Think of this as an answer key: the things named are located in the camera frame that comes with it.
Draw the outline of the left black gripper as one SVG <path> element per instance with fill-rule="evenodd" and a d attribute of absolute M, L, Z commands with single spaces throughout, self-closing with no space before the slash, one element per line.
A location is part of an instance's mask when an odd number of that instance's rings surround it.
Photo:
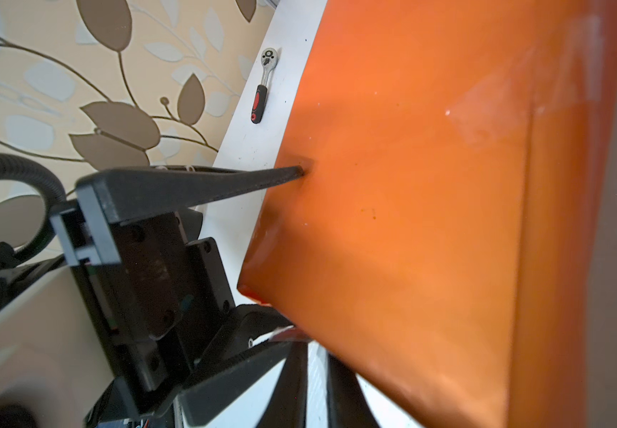
<path fill-rule="evenodd" d="M 78 182 L 79 204 L 51 210 L 115 376 L 90 422 L 161 417 L 180 407 L 189 426 L 206 426 L 289 355 L 296 328 L 271 308 L 236 305 L 216 242 L 186 243 L 167 213 L 304 174 L 299 165 L 107 169 Z M 141 221 L 117 224 L 134 220 Z"/>

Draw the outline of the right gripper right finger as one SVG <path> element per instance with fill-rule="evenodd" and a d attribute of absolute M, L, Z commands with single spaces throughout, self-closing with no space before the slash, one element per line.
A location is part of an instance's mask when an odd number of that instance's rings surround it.
<path fill-rule="evenodd" d="M 356 374 L 329 354 L 327 365 L 327 411 L 330 428 L 379 428 Z"/>

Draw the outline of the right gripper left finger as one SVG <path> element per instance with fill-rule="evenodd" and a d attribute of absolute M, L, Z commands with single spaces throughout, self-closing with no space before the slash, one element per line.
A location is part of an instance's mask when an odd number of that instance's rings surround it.
<path fill-rule="evenodd" d="M 294 342 L 257 428 L 304 428 L 308 404 L 308 344 Z"/>

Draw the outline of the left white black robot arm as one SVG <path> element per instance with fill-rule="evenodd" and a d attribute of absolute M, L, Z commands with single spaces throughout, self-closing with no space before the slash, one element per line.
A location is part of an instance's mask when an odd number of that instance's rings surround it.
<path fill-rule="evenodd" d="M 238 305 L 198 207 L 288 183 L 290 167 L 107 169 L 73 198 L 46 167 L 0 153 L 0 427 L 204 426 L 274 366 L 303 393 L 306 347 Z"/>

